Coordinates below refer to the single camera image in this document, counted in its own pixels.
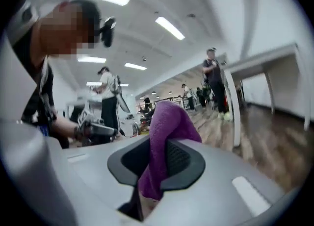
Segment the wooden floor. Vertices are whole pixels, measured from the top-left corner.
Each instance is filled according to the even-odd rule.
[[[233,148],[234,124],[210,108],[188,111],[204,144],[232,151],[286,192],[302,185],[313,162],[314,130],[293,116],[251,105],[241,111],[241,143]]]

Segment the person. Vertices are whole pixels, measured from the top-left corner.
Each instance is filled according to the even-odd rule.
[[[204,98],[204,96],[203,96],[203,92],[202,92],[202,90],[198,87],[198,88],[196,88],[196,95],[197,95],[197,97],[198,97],[198,100],[200,101],[200,104],[201,104],[201,106],[202,107],[206,107],[206,104],[205,104],[205,98]]]
[[[118,118],[117,118],[117,97],[112,92],[110,85],[114,80],[113,74],[110,72],[108,67],[102,67],[98,72],[98,75],[101,75],[100,82],[101,86],[95,87],[94,92],[102,95],[102,119],[105,126],[118,129]],[[103,143],[109,143],[110,137],[104,136]]]
[[[191,110],[195,110],[194,108],[194,103],[193,103],[193,96],[190,92],[190,89],[187,85],[185,84],[182,84],[182,88],[184,88],[184,93],[183,93],[183,96],[186,96],[187,97],[187,100],[188,100],[188,104],[190,106],[190,109]]]
[[[62,2],[48,15],[36,20],[27,33],[12,44],[19,61],[37,83],[23,112],[22,121],[34,125],[33,116],[37,113],[41,128],[45,127],[48,134],[59,140],[69,137],[81,140],[88,136],[89,128],[82,132],[77,123],[56,113],[52,96],[53,73],[48,57],[53,59],[58,55],[76,54],[76,49],[81,48],[83,43],[93,44],[99,37],[99,25],[100,12],[95,3],[89,0]],[[45,64],[48,76],[41,86]],[[43,101],[44,94],[47,94],[49,104]],[[47,110],[53,114],[53,119],[48,118]]]
[[[207,59],[203,61],[203,73],[205,74],[208,84],[215,94],[218,104],[218,117],[224,120],[229,120],[230,114],[225,106],[225,87],[222,83],[220,67],[215,60],[215,49],[207,50]]]
[[[149,112],[149,107],[150,107],[151,100],[148,97],[146,97],[144,99],[144,103],[145,103],[145,108],[144,108],[145,112]]]

